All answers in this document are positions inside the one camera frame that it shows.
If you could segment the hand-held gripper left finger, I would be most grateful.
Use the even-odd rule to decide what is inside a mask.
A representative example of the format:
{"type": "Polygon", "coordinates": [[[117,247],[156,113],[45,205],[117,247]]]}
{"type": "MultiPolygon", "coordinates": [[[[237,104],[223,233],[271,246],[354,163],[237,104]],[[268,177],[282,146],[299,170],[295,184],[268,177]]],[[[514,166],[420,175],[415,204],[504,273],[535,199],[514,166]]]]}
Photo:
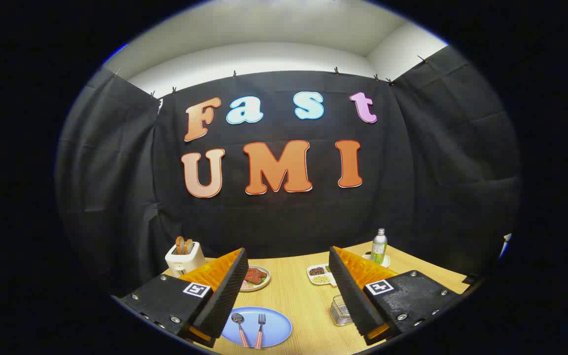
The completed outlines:
{"type": "Polygon", "coordinates": [[[206,261],[167,252],[164,272],[113,301],[163,332],[208,348],[222,335],[248,271],[244,248],[206,261]]]}

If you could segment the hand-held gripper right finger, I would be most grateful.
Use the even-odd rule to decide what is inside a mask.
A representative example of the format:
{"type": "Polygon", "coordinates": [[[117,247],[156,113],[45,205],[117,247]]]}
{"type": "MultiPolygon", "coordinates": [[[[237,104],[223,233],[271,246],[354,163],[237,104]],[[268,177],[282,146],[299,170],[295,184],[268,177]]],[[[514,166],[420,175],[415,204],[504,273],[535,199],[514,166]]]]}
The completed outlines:
{"type": "Polygon", "coordinates": [[[461,298],[420,271],[397,274],[339,247],[330,247],[329,268],[368,346],[410,332],[461,298]]]}

